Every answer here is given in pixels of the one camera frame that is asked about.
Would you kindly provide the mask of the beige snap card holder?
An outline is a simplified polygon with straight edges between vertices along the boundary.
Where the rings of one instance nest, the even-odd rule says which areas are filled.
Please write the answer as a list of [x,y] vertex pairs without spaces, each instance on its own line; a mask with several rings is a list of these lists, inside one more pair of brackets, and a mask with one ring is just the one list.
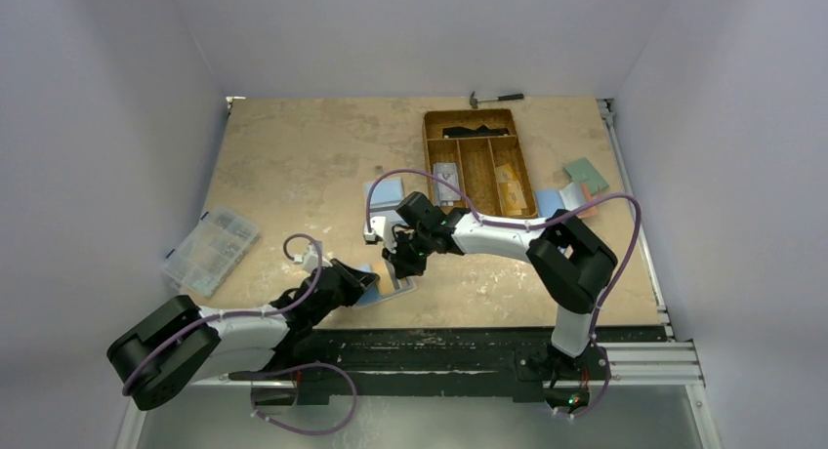
[[358,269],[368,273],[375,273],[379,276],[379,279],[368,287],[366,292],[355,303],[355,307],[373,306],[403,294],[413,292],[417,288],[412,277],[397,279],[392,273],[391,265],[384,260],[370,265],[360,265]]

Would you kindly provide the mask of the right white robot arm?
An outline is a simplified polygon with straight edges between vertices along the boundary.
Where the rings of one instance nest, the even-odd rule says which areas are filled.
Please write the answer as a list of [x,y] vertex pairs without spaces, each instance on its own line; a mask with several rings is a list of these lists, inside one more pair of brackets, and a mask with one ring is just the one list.
[[618,259],[578,217],[563,209],[534,220],[486,217],[469,208],[446,211],[421,192],[407,195],[394,211],[402,226],[373,216],[363,238],[383,245],[382,256],[398,278],[423,275],[432,254],[490,255],[531,265],[558,312],[546,356],[526,363],[548,370],[553,380],[585,376],[596,310]]

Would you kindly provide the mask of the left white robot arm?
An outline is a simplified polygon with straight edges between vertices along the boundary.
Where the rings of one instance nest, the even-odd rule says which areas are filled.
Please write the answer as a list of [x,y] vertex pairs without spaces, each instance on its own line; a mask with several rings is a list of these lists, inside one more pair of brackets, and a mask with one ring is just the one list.
[[224,374],[262,372],[292,352],[340,307],[355,306],[379,281],[337,260],[277,300],[219,310],[178,295],[116,339],[106,358],[139,409],[155,409],[187,385]]

